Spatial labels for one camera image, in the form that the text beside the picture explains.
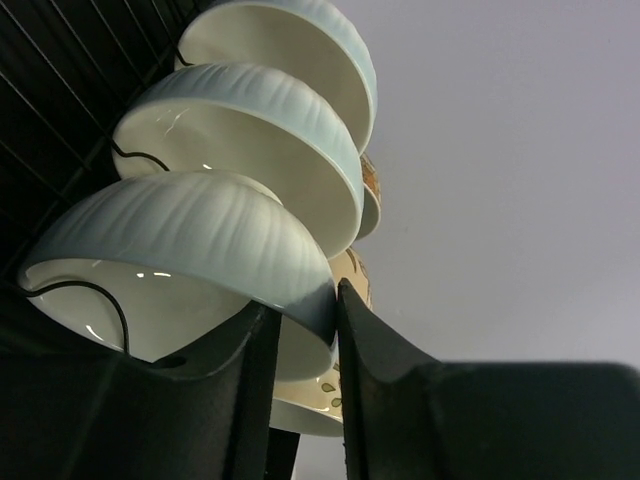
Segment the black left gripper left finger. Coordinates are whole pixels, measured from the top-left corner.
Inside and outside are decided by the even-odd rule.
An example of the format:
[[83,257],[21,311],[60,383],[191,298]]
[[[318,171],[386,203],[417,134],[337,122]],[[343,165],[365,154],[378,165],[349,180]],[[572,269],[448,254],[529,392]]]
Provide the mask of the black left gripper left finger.
[[5,479],[260,479],[281,317],[252,302],[154,363],[1,348]]

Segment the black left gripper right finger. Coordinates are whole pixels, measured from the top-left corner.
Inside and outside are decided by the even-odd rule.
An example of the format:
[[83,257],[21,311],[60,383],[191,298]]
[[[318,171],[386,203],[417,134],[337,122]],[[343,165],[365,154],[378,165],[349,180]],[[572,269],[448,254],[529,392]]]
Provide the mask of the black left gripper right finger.
[[351,479],[635,479],[639,373],[612,362],[439,361],[338,287]]

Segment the light blue ribbed bowl front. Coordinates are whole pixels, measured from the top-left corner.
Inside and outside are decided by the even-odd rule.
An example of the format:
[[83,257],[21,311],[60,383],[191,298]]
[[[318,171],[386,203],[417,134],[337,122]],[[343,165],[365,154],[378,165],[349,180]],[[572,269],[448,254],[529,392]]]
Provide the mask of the light blue ribbed bowl front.
[[17,281],[62,326],[147,362],[253,301],[282,317],[278,379],[317,377],[335,361],[336,292],[324,253],[274,193],[239,174],[116,182],[51,225]]

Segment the light blue ribbed bowl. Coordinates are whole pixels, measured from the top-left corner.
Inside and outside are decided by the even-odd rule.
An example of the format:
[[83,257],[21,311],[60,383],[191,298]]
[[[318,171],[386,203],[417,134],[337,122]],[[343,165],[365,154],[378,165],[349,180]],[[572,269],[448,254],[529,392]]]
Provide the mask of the light blue ribbed bowl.
[[360,152],[378,109],[377,75],[355,25],[329,1],[224,1],[178,41],[174,68],[234,61],[281,70],[321,95]]
[[327,257],[356,239],[364,208],[359,153],[331,105],[280,70],[223,62],[176,70],[113,131],[120,177],[228,170],[269,189]]
[[336,292],[324,253],[274,193],[239,174],[116,182],[51,225],[17,281],[62,326],[147,362],[253,301],[282,317],[278,379],[317,377],[335,361]]

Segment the orange flower beige bowl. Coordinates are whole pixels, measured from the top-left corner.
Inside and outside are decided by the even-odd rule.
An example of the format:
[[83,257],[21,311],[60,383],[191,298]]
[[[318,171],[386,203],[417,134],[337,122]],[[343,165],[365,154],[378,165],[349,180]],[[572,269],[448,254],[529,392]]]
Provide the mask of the orange flower beige bowl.
[[[372,310],[368,272],[361,256],[349,247],[329,261],[334,283],[346,278],[366,306]],[[334,364],[323,375],[304,381],[276,382],[273,392],[271,428],[297,434],[341,437],[342,393],[338,352]]]

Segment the beige leaf pattern bowl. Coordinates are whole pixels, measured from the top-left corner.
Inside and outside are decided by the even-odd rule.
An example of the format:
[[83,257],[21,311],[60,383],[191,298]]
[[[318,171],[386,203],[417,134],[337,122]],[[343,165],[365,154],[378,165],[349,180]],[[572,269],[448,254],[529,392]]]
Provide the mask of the beige leaf pattern bowl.
[[366,153],[360,157],[364,185],[364,207],[357,239],[370,235],[381,220],[381,190],[377,171]]

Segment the light blue ribbed bowl middle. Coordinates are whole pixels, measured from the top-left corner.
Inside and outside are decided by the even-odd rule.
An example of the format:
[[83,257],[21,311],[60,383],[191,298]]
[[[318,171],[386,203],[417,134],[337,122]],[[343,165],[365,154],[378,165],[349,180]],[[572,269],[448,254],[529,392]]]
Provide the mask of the light blue ribbed bowl middle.
[[327,257],[356,239],[364,208],[359,153],[331,105],[280,70],[223,62],[176,70],[113,131],[120,177],[228,170],[269,189]]

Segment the light blue ribbed bowl back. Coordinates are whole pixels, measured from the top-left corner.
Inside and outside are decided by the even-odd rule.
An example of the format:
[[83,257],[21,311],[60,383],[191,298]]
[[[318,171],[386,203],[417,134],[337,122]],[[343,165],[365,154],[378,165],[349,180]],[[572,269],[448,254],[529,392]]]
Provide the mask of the light blue ribbed bowl back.
[[234,61],[281,70],[321,95],[360,152],[378,109],[377,75],[355,25],[329,1],[224,1],[178,41],[174,68]]

